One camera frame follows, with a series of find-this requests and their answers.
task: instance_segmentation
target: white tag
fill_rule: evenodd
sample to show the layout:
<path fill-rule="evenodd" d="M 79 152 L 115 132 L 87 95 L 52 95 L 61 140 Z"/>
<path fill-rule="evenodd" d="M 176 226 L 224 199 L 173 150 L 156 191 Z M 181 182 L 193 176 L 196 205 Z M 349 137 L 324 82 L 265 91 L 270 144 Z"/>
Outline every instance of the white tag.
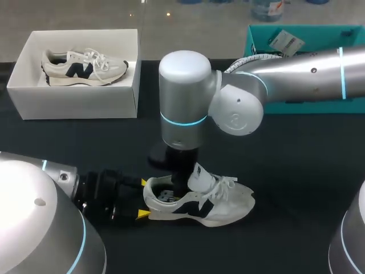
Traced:
<path fill-rule="evenodd" d="M 272 41 L 270 47 L 284 53 L 284 57 L 292 57 L 304 44 L 304 41 L 282 30 Z"/>
<path fill-rule="evenodd" d="M 284 11 L 284 1 L 272 2 L 269 7 L 269 16 L 281 15 Z"/>

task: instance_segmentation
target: new balance sneaker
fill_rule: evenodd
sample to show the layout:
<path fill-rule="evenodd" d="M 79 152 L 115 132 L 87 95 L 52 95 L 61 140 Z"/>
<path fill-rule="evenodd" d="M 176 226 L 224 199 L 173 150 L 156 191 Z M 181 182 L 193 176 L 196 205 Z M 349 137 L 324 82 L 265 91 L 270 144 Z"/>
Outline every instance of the new balance sneaker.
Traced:
<path fill-rule="evenodd" d="M 87 84 L 105 86 L 119 80 L 127 71 L 128 62 L 86 49 L 85 53 L 45 51 L 42 69 L 50 86 Z"/>
<path fill-rule="evenodd" d="M 253 191 L 237 178 L 211 175 L 199 164 L 191 174 L 188 192 L 175 197 L 171 176 L 150 178 L 144 187 L 144 201 L 151 220 L 190 218 L 207 227 L 218 227 L 245 217 L 255 205 Z"/>

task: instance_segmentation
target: white box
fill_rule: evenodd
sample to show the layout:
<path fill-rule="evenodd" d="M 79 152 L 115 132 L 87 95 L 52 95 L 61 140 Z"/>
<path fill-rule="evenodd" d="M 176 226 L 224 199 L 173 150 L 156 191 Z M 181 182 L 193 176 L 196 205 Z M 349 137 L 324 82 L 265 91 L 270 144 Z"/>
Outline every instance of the white box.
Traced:
<path fill-rule="evenodd" d="M 109 86 L 50 87 L 41 69 L 42 52 L 92 48 L 123 58 L 129 68 Z M 141 62 L 137 30 L 33 31 L 7 85 L 18 112 L 28 119 L 136 118 Z"/>

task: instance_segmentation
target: black table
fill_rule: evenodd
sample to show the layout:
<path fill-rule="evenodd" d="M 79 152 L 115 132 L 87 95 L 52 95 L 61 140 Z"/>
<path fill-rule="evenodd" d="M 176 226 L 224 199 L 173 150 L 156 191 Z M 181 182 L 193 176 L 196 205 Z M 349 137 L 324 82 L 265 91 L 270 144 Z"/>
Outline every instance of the black table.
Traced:
<path fill-rule="evenodd" d="M 231 61 L 212 61 L 224 69 Z M 7 92 L 11 64 L 0 64 L 0 151 L 77 166 L 162 176 L 147 163 L 160 141 L 158 61 L 142 65 L 138 119 L 23 121 Z M 199 162 L 238 176 L 257 205 L 243 220 L 206 228 L 190 220 L 97 227 L 108 274 L 327 274 L 327 251 L 365 178 L 364 115 L 267 115 L 249 136 L 210 121 Z"/>

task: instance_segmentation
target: floor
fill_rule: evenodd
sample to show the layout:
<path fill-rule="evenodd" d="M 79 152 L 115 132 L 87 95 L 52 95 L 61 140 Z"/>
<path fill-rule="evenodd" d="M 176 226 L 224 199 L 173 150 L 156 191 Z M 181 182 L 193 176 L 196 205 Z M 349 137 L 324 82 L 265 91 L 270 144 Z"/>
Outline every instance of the floor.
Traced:
<path fill-rule="evenodd" d="M 313 5 L 291 0 L 279 23 L 365 23 L 364 0 L 330 0 Z M 190 49 L 209 58 L 238 58 L 246 29 L 260 23 L 245 0 L 182 5 L 176 0 L 0 0 L 0 62 L 17 60 L 34 30 L 139 29 L 141 57 L 158 60 Z"/>

